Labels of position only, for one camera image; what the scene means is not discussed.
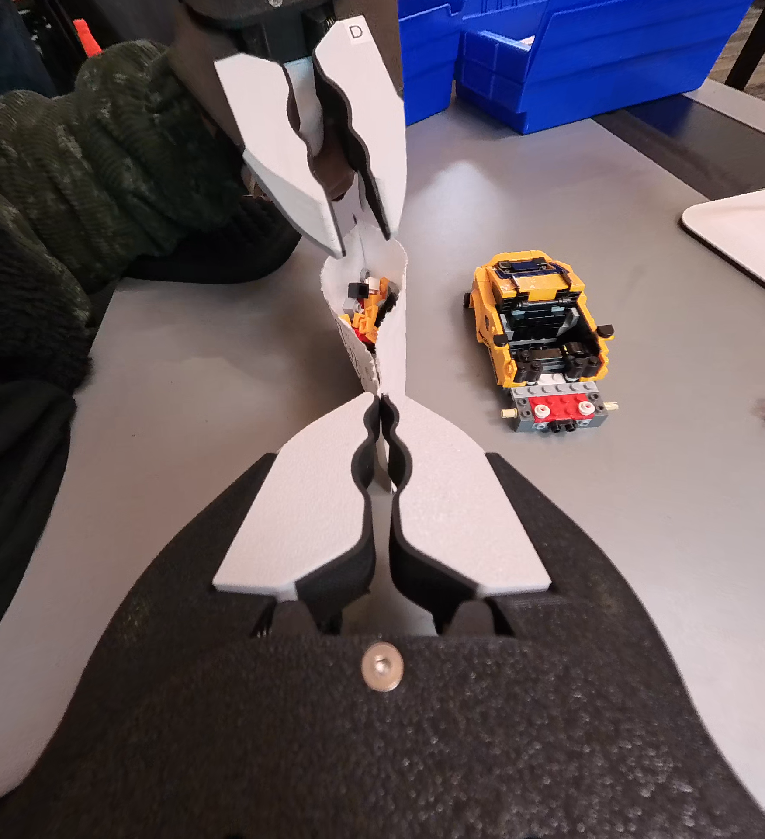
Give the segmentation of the white rounded mat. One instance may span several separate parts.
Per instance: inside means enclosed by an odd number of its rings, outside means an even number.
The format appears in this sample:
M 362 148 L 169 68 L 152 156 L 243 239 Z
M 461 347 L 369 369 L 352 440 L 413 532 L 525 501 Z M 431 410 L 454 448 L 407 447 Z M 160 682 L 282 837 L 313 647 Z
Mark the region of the white rounded mat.
M 765 286 L 765 189 L 695 204 L 683 228 Z

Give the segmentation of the person's left forearm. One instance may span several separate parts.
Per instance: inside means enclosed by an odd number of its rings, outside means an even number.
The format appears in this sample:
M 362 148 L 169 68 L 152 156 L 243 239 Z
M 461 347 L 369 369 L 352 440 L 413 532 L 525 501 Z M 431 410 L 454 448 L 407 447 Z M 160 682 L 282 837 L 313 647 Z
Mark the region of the person's left forearm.
M 88 59 L 67 95 L 0 96 L 0 209 L 86 295 L 228 223 L 248 194 L 239 155 L 208 129 L 170 53 L 120 43 Z

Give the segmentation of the yellow lego car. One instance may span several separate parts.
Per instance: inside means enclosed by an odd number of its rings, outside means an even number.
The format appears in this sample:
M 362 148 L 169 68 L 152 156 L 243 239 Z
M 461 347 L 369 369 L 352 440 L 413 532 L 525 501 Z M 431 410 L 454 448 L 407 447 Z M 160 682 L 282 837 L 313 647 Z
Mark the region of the yellow lego car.
M 541 250 L 499 253 L 475 269 L 463 306 L 474 312 L 514 431 L 570 434 L 617 410 L 599 387 L 616 331 L 591 315 L 569 264 Z

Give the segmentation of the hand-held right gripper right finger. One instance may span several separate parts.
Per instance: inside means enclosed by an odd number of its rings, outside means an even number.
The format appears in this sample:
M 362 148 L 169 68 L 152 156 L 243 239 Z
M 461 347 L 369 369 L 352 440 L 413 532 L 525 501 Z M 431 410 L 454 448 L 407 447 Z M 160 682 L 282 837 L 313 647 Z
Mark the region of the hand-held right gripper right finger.
M 538 593 L 551 578 L 486 452 L 409 397 L 381 399 L 391 577 L 407 598 Z

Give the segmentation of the black metal table leg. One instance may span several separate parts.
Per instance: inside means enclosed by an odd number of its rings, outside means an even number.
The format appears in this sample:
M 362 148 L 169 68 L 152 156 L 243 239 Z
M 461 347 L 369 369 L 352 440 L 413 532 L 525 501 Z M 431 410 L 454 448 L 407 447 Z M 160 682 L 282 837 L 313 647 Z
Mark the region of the black metal table leg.
M 744 90 L 765 55 L 765 4 L 724 84 Z

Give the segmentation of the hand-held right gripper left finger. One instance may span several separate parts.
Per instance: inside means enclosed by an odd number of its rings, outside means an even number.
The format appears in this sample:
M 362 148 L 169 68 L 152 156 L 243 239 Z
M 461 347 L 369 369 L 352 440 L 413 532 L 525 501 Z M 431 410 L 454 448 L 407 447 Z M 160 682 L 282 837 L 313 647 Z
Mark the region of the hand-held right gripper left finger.
M 303 581 L 360 545 L 370 480 L 354 460 L 366 444 L 374 454 L 377 407 L 362 393 L 281 447 L 215 572 L 217 591 L 301 600 Z

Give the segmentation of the small white printed paper bag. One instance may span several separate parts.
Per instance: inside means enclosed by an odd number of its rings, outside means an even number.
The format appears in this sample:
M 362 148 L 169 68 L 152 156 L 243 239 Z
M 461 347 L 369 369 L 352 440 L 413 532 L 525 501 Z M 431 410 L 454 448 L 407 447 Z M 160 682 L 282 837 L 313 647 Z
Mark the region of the small white printed paper bag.
M 385 239 L 375 224 L 364 220 L 358 220 L 346 235 L 345 245 L 345 257 L 325 259 L 321 291 L 363 390 L 397 405 L 406 391 L 408 256 L 396 239 Z M 395 297 L 377 327 L 373 346 L 362 341 L 356 327 L 347 321 L 348 317 L 363 316 L 356 303 L 348 302 L 349 285 L 369 281 L 387 291 L 377 309 Z

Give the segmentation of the stack of blue storage bins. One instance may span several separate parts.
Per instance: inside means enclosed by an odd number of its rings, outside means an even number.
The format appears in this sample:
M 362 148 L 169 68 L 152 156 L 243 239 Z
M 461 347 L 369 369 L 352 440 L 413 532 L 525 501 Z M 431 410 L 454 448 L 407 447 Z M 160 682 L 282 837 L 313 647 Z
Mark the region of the stack of blue storage bins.
M 521 134 L 702 86 L 751 2 L 547 2 L 537 29 L 463 33 L 458 99 Z

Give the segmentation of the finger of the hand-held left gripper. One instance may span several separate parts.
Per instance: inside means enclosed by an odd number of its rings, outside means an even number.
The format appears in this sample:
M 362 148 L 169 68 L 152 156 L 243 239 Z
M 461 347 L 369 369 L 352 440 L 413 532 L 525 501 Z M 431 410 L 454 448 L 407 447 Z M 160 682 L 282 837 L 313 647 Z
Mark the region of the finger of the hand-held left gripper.
M 304 236 L 345 257 L 333 206 L 312 170 L 307 140 L 295 128 L 294 91 L 285 67 L 238 53 L 215 70 L 243 142 L 243 160 L 263 191 Z
M 365 16 L 337 19 L 313 51 L 315 90 L 364 205 L 398 235 L 407 188 L 405 107 Z

